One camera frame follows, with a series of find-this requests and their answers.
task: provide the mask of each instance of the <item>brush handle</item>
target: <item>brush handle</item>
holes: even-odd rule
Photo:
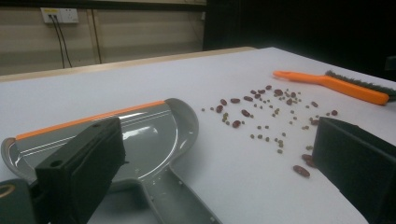
[[[290,81],[319,84],[331,90],[341,92],[345,95],[352,96],[375,105],[385,105],[389,99],[389,96],[383,92],[373,91],[334,77],[315,76],[285,71],[275,71],[274,76],[283,77]]]

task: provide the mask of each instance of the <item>gray plastic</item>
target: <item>gray plastic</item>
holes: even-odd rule
[[[172,168],[172,161],[198,136],[198,119],[192,108],[178,99],[168,99],[165,104],[117,117],[129,163],[121,166],[110,190],[140,186],[159,223],[221,223]],[[21,140],[8,138],[2,145],[3,160],[16,175],[33,182],[41,161],[96,121]]]

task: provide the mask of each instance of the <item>dark background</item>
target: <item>dark background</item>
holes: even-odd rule
[[[276,47],[396,79],[396,1],[207,0],[204,50]]]

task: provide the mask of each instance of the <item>white table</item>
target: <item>white table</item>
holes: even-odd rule
[[[366,223],[319,170],[308,167],[311,177],[304,178],[291,167],[306,167],[301,155],[310,153],[305,147],[315,140],[316,128],[302,127],[309,118],[326,116],[333,109],[339,113],[334,118],[357,124],[396,145],[396,103],[371,105],[317,85],[278,80],[272,72],[290,70],[319,75],[332,69],[346,77],[393,89],[396,83],[280,49],[230,52],[124,63],[122,67],[97,65],[91,69],[43,72],[36,78],[19,75],[0,79],[0,139],[131,105],[178,98],[195,110],[200,133],[194,147],[177,163],[177,173],[224,224]],[[262,96],[270,99],[267,104],[256,100],[258,107],[254,107],[255,103],[242,100],[239,105],[225,106],[229,120],[246,122],[239,129],[225,125],[222,116],[209,109],[216,107],[219,99],[243,98],[266,85],[299,91],[302,101],[289,106],[268,91]],[[318,108],[310,105],[312,101],[319,104]],[[242,117],[239,111],[243,108],[253,113],[254,119]],[[279,115],[274,118],[277,108]],[[259,133],[271,141],[258,139]],[[255,139],[249,137],[251,134],[255,134]],[[283,154],[276,152],[276,137],[284,141]],[[1,181],[15,177],[3,161],[0,170]],[[90,222],[156,223],[147,207],[136,208],[133,196],[130,192],[108,195]]]

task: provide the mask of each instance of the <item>brush bristles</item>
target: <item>brush bristles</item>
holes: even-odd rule
[[[355,78],[349,78],[349,77],[343,77],[341,75],[335,74],[332,70],[329,70],[326,72],[326,76],[329,77],[334,77],[340,80],[343,80],[345,82],[349,82],[373,91],[380,91],[383,92],[385,94],[387,94],[389,96],[389,101],[396,101],[396,90],[392,89],[392,88],[388,88],[388,87],[383,87],[383,86],[379,86],[379,85],[375,85],[373,83],[369,83],[369,82],[364,82],[361,80],[357,80]]]

